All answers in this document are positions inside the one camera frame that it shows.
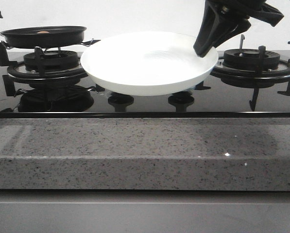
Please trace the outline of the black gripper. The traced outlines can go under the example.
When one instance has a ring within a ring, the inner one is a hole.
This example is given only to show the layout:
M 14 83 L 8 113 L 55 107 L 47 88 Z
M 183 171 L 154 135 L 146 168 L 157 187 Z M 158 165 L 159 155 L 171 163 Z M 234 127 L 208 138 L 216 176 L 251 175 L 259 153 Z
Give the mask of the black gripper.
M 198 56 L 205 57 L 212 47 L 217 48 L 251 27 L 246 19 L 234 22 L 231 11 L 269 23 L 273 27 L 284 17 L 265 0 L 207 0 L 203 21 L 193 46 Z

